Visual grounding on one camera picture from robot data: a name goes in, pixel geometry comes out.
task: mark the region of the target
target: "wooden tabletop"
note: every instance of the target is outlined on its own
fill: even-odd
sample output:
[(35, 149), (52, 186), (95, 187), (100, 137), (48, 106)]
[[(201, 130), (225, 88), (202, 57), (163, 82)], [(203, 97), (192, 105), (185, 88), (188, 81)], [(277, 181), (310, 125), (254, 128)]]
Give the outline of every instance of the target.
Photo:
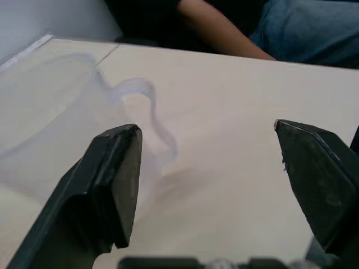
[[(95, 268), (115, 268), (125, 255), (194, 256), (203, 262), (303, 257), (311, 230), (283, 170), (273, 125), (278, 118), (313, 124), (349, 144), (359, 123), (357, 71), (58, 39), (18, 64), (72, 52), (93, 54), (111, 86), (131, 77), (152, 81), (159, 116), (180, 154), (164, 168), (130, 247), (100, 256)], [(161, 150), (146, 99), (130, 97), (126, 105), (145, 142)], [(2, 186), (1, 192), (12, 191)], [(4, 267), (43, 205), (15, 193), (0, 197)], [(4, 205), (10, 200), (11, 210)], [(17, 215), (6, 219), (14, 210)], [(17, 236), (7, 234), (10, 227)]]

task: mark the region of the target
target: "white wall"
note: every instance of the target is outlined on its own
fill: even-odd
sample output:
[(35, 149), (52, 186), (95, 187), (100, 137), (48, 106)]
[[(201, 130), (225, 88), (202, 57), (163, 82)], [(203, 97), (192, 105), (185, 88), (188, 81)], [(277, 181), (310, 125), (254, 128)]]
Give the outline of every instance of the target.
[(114, 41), (121, 31), (103, 0), (0, 0), (0, 64), (44, 34)]

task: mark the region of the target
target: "person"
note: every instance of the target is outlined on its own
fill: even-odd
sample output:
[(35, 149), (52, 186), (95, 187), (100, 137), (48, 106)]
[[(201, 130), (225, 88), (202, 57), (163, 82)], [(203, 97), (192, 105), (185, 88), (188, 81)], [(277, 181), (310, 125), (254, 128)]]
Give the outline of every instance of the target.
[[(359, 68), (359, 0), (145, 1), (174, 9), (172, 17), (222, 54)], [(172, 44), (184, 38), (158, 32)]]

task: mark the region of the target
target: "blue jeans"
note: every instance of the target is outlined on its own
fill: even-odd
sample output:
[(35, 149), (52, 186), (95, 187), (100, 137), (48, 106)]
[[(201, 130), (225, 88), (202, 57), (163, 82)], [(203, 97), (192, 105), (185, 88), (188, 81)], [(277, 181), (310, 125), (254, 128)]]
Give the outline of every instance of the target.
[(280, 61), (359, 68), (359, 0), (269, 0), (251, 39)]

